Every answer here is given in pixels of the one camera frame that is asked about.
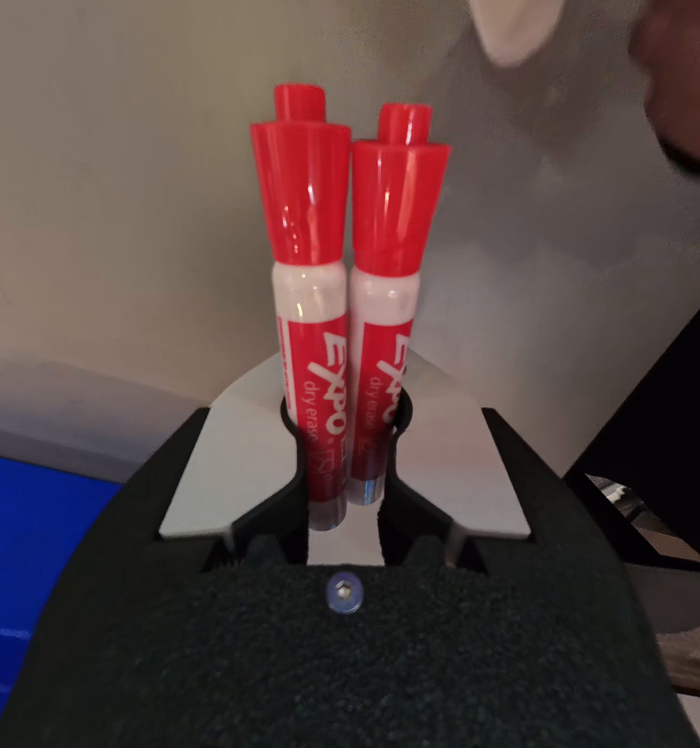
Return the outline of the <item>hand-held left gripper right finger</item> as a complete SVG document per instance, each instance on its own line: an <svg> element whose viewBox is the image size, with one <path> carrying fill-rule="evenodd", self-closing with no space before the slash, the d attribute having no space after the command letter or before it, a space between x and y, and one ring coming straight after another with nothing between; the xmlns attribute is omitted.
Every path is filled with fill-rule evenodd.
<svg viewBox="0 0 700 748"><path fill-rule="evenodd" d="M483 410L454 378L409 355L390 444L379 533L527 538L530 526Z"/></svg>

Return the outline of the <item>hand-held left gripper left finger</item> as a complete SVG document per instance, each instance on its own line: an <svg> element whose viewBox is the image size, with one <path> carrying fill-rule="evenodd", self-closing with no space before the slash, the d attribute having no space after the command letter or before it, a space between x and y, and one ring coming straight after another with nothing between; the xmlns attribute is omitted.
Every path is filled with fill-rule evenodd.
<svg viewBox="0 0 700 748"><path fill-rule="evenodd" d="M281 413L281 358L268 358L236 380L211 404L182 477L159 527L162 538L236 537L235 523L265 500L286 490L296 500L296 529L256 534L308 537L304 454Z"/></svg>

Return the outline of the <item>red dry erase marker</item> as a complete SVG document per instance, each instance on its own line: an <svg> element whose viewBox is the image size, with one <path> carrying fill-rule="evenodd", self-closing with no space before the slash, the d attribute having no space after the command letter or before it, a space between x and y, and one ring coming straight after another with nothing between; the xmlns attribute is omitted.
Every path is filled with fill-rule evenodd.
<svg viewBox="0 0 700 748"><path fill-rule="evenodd" d="M274 294L287 414L304 447L309 528L345 518L348 277L343 262L351 130L325 91L274 89L273 120L250 126Z"/></svg>
<svg viewBox="0 0 700 748"><path fill-rule="evenodd" d="M384 495L422 259L450 155L430 142L431 118L427 105L385 103L375 139L352 145L345 496L355 506Z"/></svg>

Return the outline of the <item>person's right hand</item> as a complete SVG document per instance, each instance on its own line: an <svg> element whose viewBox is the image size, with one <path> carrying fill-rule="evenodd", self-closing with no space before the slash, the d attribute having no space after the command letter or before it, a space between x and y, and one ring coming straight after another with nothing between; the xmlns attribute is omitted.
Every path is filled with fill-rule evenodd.
<svg viewBox="0 0 700 748"><path fill-rule="evenodd" d="M700 1L644 2L628 53L648 76L645 116L663 153L700 176Z"/></svg>

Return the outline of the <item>blue plastic bin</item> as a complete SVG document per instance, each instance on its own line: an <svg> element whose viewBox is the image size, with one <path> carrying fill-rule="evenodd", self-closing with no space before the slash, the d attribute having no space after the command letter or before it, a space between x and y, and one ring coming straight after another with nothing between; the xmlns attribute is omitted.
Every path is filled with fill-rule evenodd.
<svg viewBox="0 0 700 748"><path fill-rule="evenodd" d="M0 713L58 577L120 488L0 457Z"/></svg>

